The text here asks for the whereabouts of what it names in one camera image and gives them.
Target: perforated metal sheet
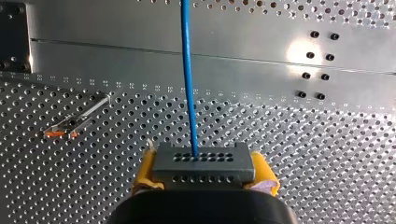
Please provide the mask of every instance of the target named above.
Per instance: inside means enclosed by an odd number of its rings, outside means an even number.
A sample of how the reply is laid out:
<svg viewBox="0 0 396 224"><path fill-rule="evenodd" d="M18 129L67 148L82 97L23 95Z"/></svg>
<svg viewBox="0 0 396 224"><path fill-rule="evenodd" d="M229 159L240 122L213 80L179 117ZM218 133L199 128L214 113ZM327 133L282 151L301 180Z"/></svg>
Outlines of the perforated metal sheet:
<svg viewBox="0 0 396 224"><path fill-rule="evenodd" d="M189 144L178 1L26 2L35 73L0 74L2 222L105 223L147 138ZM394 1L259 2L191 2L200 145L264 153L302 223L395 223ZM77 141L35 136L98 90L112 105Z"/></svg>
<svg viewBox="0 0 396 224"><path fill-rule="evenodd" d="M130 193L146 139L185 146L184 102L120 92L78 140L34 134L89 95L1 84L2 194L10 222L104 223ZM280 198L304 223L393 223L394 117L197 97L201 146L247 142L278 174Z"/></svg>

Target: blue cable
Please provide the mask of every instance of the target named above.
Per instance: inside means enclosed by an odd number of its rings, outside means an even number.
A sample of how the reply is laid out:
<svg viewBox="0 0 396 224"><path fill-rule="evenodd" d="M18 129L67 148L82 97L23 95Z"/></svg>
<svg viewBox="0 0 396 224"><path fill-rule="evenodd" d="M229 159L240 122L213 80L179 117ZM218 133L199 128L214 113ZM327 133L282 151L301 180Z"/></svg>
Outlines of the blue cable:
<svg viewBox="0 0 396 224"><path fill-rule="evenodd" d="M186 86L187 108L190 119L191 149L192 156L198 156L198 139L195 122L194 94L191 76L191 53L190 53L190 3L189 0L181 0L181 36L183 44L183 69L184 84Z"/></svg>

